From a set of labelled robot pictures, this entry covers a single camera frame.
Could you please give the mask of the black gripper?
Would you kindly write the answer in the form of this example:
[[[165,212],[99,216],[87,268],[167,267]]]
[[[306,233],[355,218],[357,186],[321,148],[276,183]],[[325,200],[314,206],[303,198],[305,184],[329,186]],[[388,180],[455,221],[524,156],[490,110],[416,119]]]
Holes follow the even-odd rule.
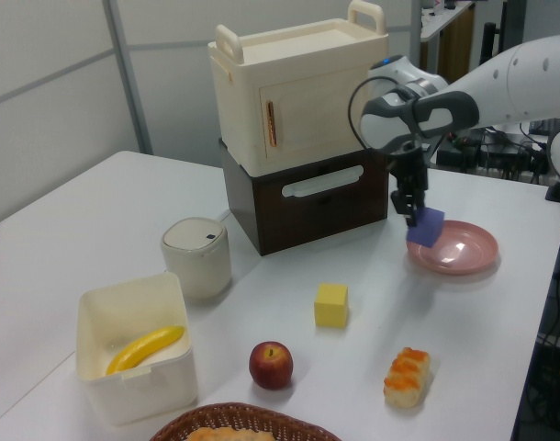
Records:
[[[388,171],[396,178],[397,188],[390,194],[397,214],[405,216],[408,226],[416,226],[425,208],[428,171],[421,147],[403,144],[389,156]]]

